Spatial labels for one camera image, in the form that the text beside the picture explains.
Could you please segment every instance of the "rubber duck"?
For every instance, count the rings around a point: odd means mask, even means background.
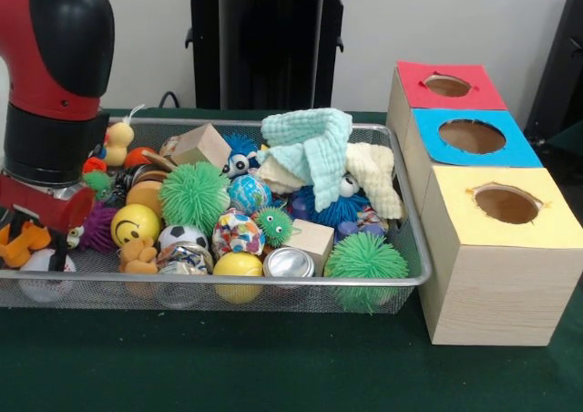
[[[143,108],[144,105],[135,107],[129,116],[125,116],[121,122],[115,123],[107,129],[106,156],[103,161],[109,167],[119,167],[124,164],[128,155],[128,146],[134,139],[134,130],[129,126],[129,122],[134,114]]]

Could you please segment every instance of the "black stand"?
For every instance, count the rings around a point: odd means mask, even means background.
[[[340,0],[191,0],[198,108],[329,107]]]
[[[551,139],[583,119],[583,0],[567,0],[525,133]]]

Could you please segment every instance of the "small green spiky ball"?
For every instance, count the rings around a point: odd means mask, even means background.
[[[292,218],[283,210],[267,207],[255,218],[255,223],[263,230],[268,245],[279,248],[292,236]]]
[[[333,278],[406,278],[407,260],[381,236],[368,232],[353,234],[338,243],[324,268]],[[386,303],[398,291],[393,287],[348,287],[332,289],[336,301],[346,312],[368,312]]]
[[[105,200],[111,194],[113,180],[101,170],[93,170],[83,175],[85,184],[95,192],[98,201]]]
[[[181,164],[162,183],[159,199],[167,225],[194,225],[207,236],[229,208],[230,180],[206,161]]]

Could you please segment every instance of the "wire basket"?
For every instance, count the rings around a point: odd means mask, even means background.
[[[261,123],[230,120],[194,120],[136,118],[132,121],[134,143],[159,149],[170,136],[185,133],[211,122],[223,135],[246,134],[261,142]],[[384,297],[376,313],[395,314],[414,287],[424,283],[432,271],[429,251],[396,137],[384,126],[355,124],[350,141],[387,146],[394,151],[394,187],[403,198],[406,217],[392,222],[388,241],[409,263],[404,279],[347,278],[273,278],[195,275],[133,275],[118,273],[119,259],[98,252],[71,252],[76,273],[34,273],[0,271],[0,305],[9,307],[50,307],[58,309],[141,309],[338,313],[343,307],[334,297],[339,289],[350,286],[367,292],[382,292]],[[63,297],[48,304],[29,299],[22,287],[61,291]],[[218,295],[228,293],[231,300],[249,300],[246,304],[228,303]]]

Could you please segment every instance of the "yellow square top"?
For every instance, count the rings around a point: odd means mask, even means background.
[[[583,248],[583,229],[546,169],[434,166],[434,174],[464,245]]]

